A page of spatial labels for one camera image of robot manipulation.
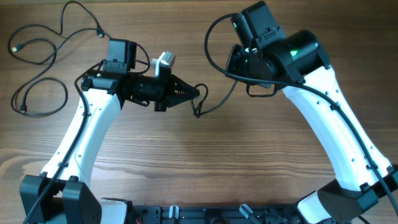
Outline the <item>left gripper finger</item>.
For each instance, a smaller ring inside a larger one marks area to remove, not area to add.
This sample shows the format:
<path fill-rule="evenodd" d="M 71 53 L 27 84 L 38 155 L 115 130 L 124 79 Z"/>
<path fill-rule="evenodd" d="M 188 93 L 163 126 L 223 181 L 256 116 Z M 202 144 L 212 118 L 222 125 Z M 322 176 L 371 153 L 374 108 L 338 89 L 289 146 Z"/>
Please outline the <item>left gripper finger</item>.
<path fill-rule="evenodd" d="M 199 89 L 194 86 L 189 85 L 179 77 L 174 74 L 171 74 L 170 78 L 172 82 L 172 88 L 176 93 L 199 93 Z"/>
<path fill-rule="evenodd" d="M 167 107 L 171 108 L 174 106 L 177 106 L 181 103 L 184 103 L 186 101 L 190 101 L 196 97 L 199 97 L 199 93 L 188 93 L 188 94 L 182 94 L 182 95 L 173 95 L 168 97 L 168 104 Z"/>

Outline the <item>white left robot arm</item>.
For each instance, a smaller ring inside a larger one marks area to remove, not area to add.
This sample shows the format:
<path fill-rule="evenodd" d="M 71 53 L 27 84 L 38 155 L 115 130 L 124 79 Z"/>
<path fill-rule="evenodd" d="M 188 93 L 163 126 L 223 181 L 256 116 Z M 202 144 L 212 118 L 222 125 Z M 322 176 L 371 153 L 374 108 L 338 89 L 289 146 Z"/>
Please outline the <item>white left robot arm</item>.
<path fill-rule="evenodd" d="M 156 111 L 164 112 L 200 92 L 172 73 L 170 52 L 148 61 L 154 76 L 136 72 L 137 48 L 135 42 L 111 39 L 105 60 L 75 80 L 80 102 L 61 144 L 39 175 L 22 180 L 26 223 L 142 223 L 131 201 L 98 200 L 90 190 L 103 139 L 126 101 L 153 103 Z"/>

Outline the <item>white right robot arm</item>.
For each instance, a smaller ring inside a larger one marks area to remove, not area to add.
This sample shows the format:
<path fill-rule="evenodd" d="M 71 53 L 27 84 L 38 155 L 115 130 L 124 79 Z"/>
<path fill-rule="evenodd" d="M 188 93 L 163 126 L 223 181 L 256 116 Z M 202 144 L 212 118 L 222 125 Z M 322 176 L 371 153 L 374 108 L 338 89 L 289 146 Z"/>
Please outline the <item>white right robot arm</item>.
<path fill-rule="evenodd" d="M 307 223 L 349 222 L 397 189 L 397 166 L 371 142 L 347 104 L 330 58 L 316 36 L 286 36 L 264 1 L 231 22 L 240 39 L 227 71 L 248 85 L 273 87 L 303 114 L 333 166 L 335 179 L 298 202 Z"/>

